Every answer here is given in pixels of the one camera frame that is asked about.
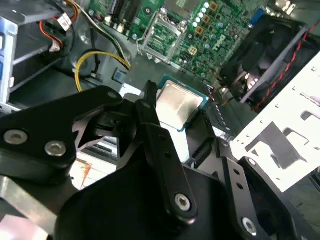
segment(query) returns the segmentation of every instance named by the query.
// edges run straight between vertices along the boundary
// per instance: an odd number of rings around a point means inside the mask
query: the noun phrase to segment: black mounting arm
[[[117,171],[67,201],[55,240],[318,239],[258,165],[220,156],[203,111],[186,131],[188,147],[194,166],[212,161],[215,174],[183,166],[156,93],[149,81],[131,102],[97,87],[0,118],[0,175],[35,186],[62,185],[78,151],[118,138]]]

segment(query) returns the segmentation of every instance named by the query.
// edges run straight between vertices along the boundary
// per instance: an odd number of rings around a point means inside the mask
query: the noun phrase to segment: metal sheet
[[[156,112],[160,122],[180,130],[202,102],[201,96],[169,80],[158,94]]]
[[[232,153],[238,160],[246,156],[256,161],[282,192],[320,166],[317,131],[320,124],[320,107],[316,101],[320,96],[319,62],[320,53],[231,143]],[[282,133],[290,130],[308,140],[308,144],[303,144],[303,141],[294,140],[297,138],[292,137],[287,140],[301,155],[301,159],[287,169],[277,166],[270,156],[270,146],[264,143],[258,143],[256,146],[258,155],[263,157],[246,151],[246,146],[256,139],[271,122],[274,122]]]
[[[0,198],[47,233],[52,234],[54,232],[57,216],[6,176],[0,176]]]
[[[71,7],[61,5],[67,14],[72,14]],[[43,0],[3,1],[0,3],[0,16],[22,26],[47,20],[57,16],[59,12]]]

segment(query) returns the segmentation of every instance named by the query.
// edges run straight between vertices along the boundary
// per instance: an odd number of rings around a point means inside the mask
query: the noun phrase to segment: green circuit board
[[[242,40],[250,32],[249,21],[260,8],[265,8],[269,0],[167,0],[186,4],[193,2],[194,8],[183,18],[176,12],[167,10],[167,14],[178,21],[186,21],[186,30],[179,40],[177,35],[163,25],[156,24],[155,15],[160,8],[166,8],[166,0],[142,0],[134,21],[128,32],[123,33],[132,39],[146,38],[148,31],[152,37],[147,39],[147,46],[161,55],[166,55],[174,44],[174,53],[170,64],[179,66],[183,71],[209,80],[218,73]],[[92,0],[91,8],[103,14],[109,0]]]

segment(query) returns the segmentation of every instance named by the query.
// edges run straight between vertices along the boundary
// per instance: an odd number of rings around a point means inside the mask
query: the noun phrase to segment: metal rivet
[[[242,224],[248,233],[252,236],[257,236],[257,228],[249,218],[244,217],[242,219]]]
[[[143,102],[142,104],[143,104],[143,106],[145,106],[146,108],[148,108],[148,109],[150,108],[150,105],[149,105],[148,103]]]
[[[175,201],[175,204],[184,212],[189,211],[191,208],[189,199],[181,193],[178,193],[177,195],[175,195],[174,201]]]
[[[66,145],[62,141],[50,141],[45,145],[44,150],[53,157],[61,157],[67,151]]]
[[[8,144],[20,145],[24,144],[28,140],[28,135],[24,131],[13,129],[7,131],[3,138]]]
[[[117,98],[117,95],[114,94],[113,92],[108,92],[108,96],[109,96],[110,98],[113,98],[113,99],[116,99],[116,98]]]
[[[251,158],[248,158],[249,163],[251,163],[253,166],[256,165],[256,162],[254,160],[252,160]]]

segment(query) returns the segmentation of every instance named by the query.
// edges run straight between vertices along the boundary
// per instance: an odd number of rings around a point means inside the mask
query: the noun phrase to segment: silver metal panel
[[[269,105],[231,143],[232,153],[256,161],[282,191],[292,187],[320,166],[320,53],[269,103]],[[246,151],[252,141],[271,122],[286,135],[302,159],[286,169],[279,168],[272,158],[270,146],[259,142]]]
[[[10,78],[13,72],[13,61],[16,52],[18,25],[1,17],[1,31],[5,35],[4,50],[0,52],[0,61],[3,62],[3,72],[0,83],[0,103],[6,103],[9,100]]]
[[[63,7],[67,14],[72,14],[71,7]],[[43,0],[1,1],[0,16],[18,26],[47,20],[59,15],[59,12]]]
[[[51,45],[52,42],[48,38],[42,39],[38,38],[38,36],[23,34],[19,29],[13,65],[17,65],[35,55],[48,51]]]
[[[48,234],[54,232],[57,215],[6,176],[0,176],[0,198],[40,226]]]

